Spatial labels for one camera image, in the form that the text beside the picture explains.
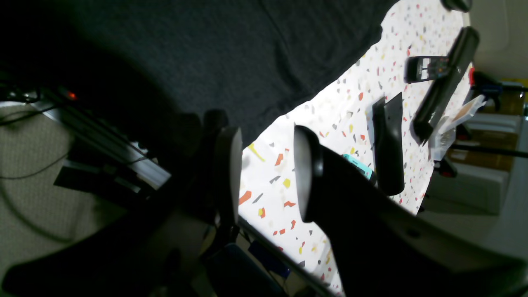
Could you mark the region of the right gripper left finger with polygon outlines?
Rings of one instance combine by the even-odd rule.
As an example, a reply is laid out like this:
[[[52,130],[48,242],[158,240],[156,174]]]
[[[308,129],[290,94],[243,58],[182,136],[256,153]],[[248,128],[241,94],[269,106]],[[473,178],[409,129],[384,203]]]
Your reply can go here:
[[[212,181],[219,226],[231,229],[239,218],[239,190],[243,138],[238,127],[225,127],[217,135],[213,150]]]

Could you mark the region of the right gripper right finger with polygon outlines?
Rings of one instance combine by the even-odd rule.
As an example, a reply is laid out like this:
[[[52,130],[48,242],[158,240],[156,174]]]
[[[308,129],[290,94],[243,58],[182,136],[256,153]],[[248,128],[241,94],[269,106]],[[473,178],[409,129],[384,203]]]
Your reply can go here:
[[[300,216],[305,223],[319,223],[323,217],[325,165],[330,149],[319,142],[308,127],[294,127],[294,165]]]

